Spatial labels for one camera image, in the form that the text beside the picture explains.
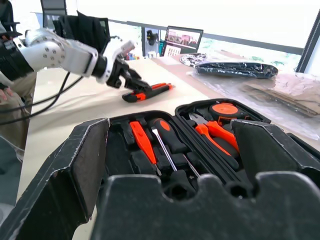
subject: screwdriver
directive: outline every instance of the screwdriver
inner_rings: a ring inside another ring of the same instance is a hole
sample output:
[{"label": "screwdriver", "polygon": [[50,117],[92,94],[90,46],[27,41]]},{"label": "screwdriver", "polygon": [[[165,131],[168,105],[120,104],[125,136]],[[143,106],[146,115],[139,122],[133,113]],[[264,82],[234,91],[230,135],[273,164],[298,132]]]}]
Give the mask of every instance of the screwdriver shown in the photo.
[{"label": "screwdriver", "polygon": [[131,121],[130,126],[132,128],[132,133],[139,148],[145,153],[149,161],[153,165],[155,165],[158,175],[161,176],[161,171],[157,167],[157,159],[154,150],[146,132],[144,131],[144,129],[138,121]]},{"label": "screwdriver", "polygon": [[168,161],[169,161],[169,163],[170,163],[173,171],[176,172],[176,171],[177,171],[177,167],[176,167],[174,161],[172,160],[172,158],[171,158],[168,150],[166,149],[166,146],[165,146],[164,142],[162,141],[162,139],[161,139],[161,137],[160,137],[160,135],[159,135],[158,130],[157,130],[156,127],[154,127],[154,126],[151,127],[151,130],[152,130],[152,132],[154,133],[154,135],[156,136],[156,138],[158,139],[158,141],[159,141],[159,143],[160,143],[160,145],[161,145],[161,148],[163,149],[164,154],[165,154],[166,158],[168,159]]},{"label": "screwdriver", "polygon": [[181,154],[188,150],[187,146],[177,137],[175,130],[162,118],[152,121],[153,126],[158,130],[163,142],[168,145],[173,154]]},{"label": "screwdriver", "polygon": [[159,132],[158,130],[156,129],[156,127],[152,126],[151,127],[151,130],[152,132],[154,133],[154,135],[156,136],[156,138],[158,139],[163,151],[164,151],[164,154],[165,156],[167,157],[172,169],[173,169],[173,173],[171,174],[170,176],[170,179],[171,181],[174,183],[172,185],[172,189],[174,189],[175,185],[179,185],[180,187],[182,187],[185,192],[186,192],[186,196],[191,196],[191,195],[194,195],[195,194],[195,189],[191,186],[189,180],[188,180],[188,177],[187,177],[187,174],[184,170],[178,170],[174,161],[172,160],[168,150],[166,149],[166,146],[164,144],[164,142],[162,141],[160,135],[159,135]]}]

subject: black screwdriver handle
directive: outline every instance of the black screwdriver handle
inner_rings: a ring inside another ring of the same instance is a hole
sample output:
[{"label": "black screwdriver handle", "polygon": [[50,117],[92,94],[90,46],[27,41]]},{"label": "black screwdriver handle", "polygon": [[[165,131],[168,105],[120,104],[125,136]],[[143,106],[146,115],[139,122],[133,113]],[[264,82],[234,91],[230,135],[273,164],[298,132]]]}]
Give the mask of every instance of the black screwdriver handle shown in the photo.
[{"label": "black screwdriver handle", "polygon": [[153,120],[153,126],[158,130],[164,144],[169,146],[173,154],[182,154],[188,150],[188,147],[179,140],[175,130],[168,122],[162,118],[157,118]]}]

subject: tape measure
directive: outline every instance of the tape measure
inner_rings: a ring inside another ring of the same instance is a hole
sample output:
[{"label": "tape measure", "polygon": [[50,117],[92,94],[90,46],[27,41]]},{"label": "tape measure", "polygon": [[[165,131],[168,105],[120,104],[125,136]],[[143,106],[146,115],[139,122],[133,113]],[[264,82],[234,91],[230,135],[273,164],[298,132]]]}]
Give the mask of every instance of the tape measure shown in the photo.
[{"label": "tape measure", "polygon": [[237,108],[231,103],[219,103],[209,107],[214,120],[218,122],[220,126],[228,124],[232,119],[248,119],[247,112]]}]

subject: robotic arm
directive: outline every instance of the robotic arm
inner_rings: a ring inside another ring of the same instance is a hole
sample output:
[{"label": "robotic arm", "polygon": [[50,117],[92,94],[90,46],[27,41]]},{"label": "robotic arm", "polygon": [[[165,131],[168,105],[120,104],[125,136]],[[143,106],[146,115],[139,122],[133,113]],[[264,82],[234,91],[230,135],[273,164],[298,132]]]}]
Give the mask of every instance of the robotic arm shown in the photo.
[{"label": "robotic arm", "polygon": [[100,84],[137,92],[145,92],[151,87],[136,71],[120,59],[131,50],[134,44],[128,41],[122,45],[111,41],[103,54],[79,41],[64,39],[47,29],[28,31],[25,40],[14,38],[0,44],[0,82],[11,86],[13,81],[31,72],[44,68],[62,68],[83,76],[94,76]]}]

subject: black cable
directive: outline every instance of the black cable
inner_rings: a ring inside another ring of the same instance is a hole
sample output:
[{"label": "black cable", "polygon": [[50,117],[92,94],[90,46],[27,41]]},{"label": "black cable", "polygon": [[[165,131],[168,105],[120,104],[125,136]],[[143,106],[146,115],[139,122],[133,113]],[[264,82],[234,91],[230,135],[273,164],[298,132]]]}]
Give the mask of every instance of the black cable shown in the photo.
[{"label": "black cable", "polygon": [[33,113],[33,114],[30,114],[30,115],[28,115],[28,116],[21,117],[21,118],[18,118],[18,119],[14,119],[14,120],[11,120],[11,121],[0,122],[0,126],[2,126],[2,125],[7,125],[7,124],[13,124],[13,123],[16,123],[16,122],[19,122],[19,121],[27,120],[27,119],[29,119],[29,118],[35,117],[35,116],[37,116],[37,115],[39,115],[39,114],[42,114],[43,112],[45,112],[46,110],[48,110],[49,108],[51,108],[51,107],[58,101],[61,93],[63,92],[64,87],[65,87],[65,85],[66,85],[66,83],[67,83],[67,80],[68,80],[68,78],[69,78],[69,75],[70,75],[70,72],[68,72],[68,73],[65,75],[64,80],[63,80],[63,83],[62,83],[62,85],[61,85],[61,88],[60,88],[58,94],[56,95],[55,99],[54,99],[48,106],[46,106],[46,107],[44,107],[43,109],[41,109],[40,111],[37,111],[37,112],[35,112],[35,113]]},{"label": "black cable", "polygon": [[45,102],[48,102],[52,99],[54,99],[55,97],[65,93],[66,91],[68,91],[69,89],[71,89],[74,85],[76,85],[78,82],[80,82],[84,77],[81,76],[81,77],[78,77],[77,80],[75,80],[73,83],[71,83],[69,86],[67,86],[65,89],[63,89],[62,92],[58,92],[57,94],[55,95],[52,95],[50,97],[47,97],[45,99],[42,99],[41,101],[36,101],[32,104],[29,104],[29,105],[24,105],[24,106],[18,106],[18,107],[14,107],[14,108],[10,108],[10,109],[7,109],[7,110],[2,110],[0,111],[0,114],[7,114],[7,113],[11,113],[11,112],[14,112],[14,111],[17,111],[17,110],[22,110],[22,109],[27,109],[27,108],[30,108],[30,107],[33,107],[33,106],[36,106],[36,105],[39,105],[39,104],[43,104]]}]

